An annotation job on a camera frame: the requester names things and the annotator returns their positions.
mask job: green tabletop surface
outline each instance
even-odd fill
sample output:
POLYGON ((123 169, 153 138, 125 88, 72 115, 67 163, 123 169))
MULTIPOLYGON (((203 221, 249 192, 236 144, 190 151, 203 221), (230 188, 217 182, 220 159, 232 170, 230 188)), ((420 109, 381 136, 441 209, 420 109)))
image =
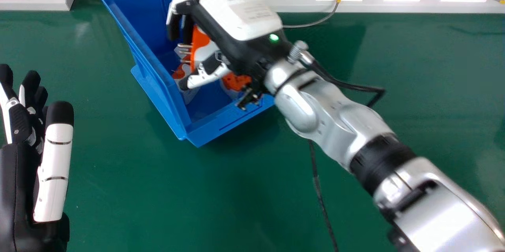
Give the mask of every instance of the green tabletop surface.
MULTIPOLYGON (((385 87, 375 110, 400 139, 505 226, 504 15, 338 13, 286 34, 335 77, 385 87)), ((131 52, 100 0, 0 13, 0 63, 15 85, 38 70, 49 101, 74 105, 69 252, 332 250, 307 142, 278 110, 201 148, 179 141, 130 74, 131 52)), ((317 161, 341 251, 393 251, 355 178, 319 148, 317 161)))

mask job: blue plastic bin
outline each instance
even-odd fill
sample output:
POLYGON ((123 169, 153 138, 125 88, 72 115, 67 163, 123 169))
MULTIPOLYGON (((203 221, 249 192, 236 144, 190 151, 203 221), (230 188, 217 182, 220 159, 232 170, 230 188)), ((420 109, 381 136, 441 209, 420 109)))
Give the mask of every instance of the blue plastic bin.
POLYGON ((258 106, 240 110, 219 82, 202 87, 184 105, 172 79, 180 64, 174 52, 179 42, 166 37, 166 13, 172 0, 102 1, 130 45, 136 63, 133 76, 180 140, 200 147, 273 105, 273 97, 265 95, 258 106))

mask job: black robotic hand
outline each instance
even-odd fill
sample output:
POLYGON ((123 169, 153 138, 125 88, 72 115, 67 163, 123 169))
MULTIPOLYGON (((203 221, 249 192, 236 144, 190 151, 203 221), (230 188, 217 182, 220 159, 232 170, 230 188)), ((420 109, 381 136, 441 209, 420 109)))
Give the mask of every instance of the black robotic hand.
POLYGON ((40 76, 28 72, 13 90, 0 65, 0 104, 7 144, 0 150, 0 251, 64 252, 70 239, 63 213, 74 125, 72 105, 45 106, 40 76))

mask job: green light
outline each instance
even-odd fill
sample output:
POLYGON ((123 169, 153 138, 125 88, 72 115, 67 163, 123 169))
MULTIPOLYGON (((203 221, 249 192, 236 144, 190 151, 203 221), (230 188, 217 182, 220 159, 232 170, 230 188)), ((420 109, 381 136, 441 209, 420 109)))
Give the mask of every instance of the green light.
POLYGON ((270 40, 277 42, 277 41, 279 41, 279 36, 277 36, 275 34, 270 34, 270 40))

